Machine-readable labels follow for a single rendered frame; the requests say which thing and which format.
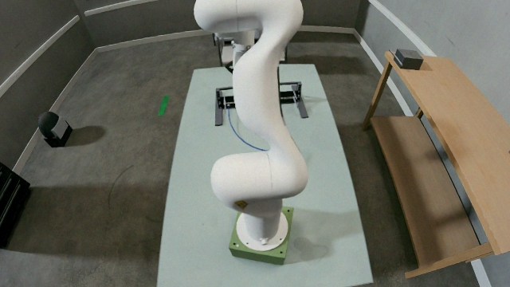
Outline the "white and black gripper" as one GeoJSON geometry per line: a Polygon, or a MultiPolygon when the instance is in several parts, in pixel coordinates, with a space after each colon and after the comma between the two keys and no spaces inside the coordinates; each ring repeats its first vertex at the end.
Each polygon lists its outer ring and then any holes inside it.
{"type": "Polygon", "coordinates": [[[233,60],[225,65],[226,69],[233,74],[233,69],[238,62],[238,60],[247,52],[248,50],[238,50],[234,47],[233,49],[233,60]],[[233,68],[231,69],[230,66],[233,65],[233,68]]]}

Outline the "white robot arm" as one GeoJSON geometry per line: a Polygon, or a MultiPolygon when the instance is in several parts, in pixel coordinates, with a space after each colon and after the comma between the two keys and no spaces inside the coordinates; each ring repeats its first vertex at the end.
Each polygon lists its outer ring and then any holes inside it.
{"type": "Polygon", "coordinates": [[[300,28],[303,6],[300,0],[196,0],[194,17],[205,31],[233,38],[233,49],[248,50],[233,70],[235,106],[241,122],[271,148],[220,158],[210,179],[216,197],[243,213],[237,220],[241,242],[272,250],[288,232],[283,199],[308,183],[306,163],[284,122],[279,82],[281,54],[300,28]],[[254,30],[260,33],[255,45],[254,30]]]}

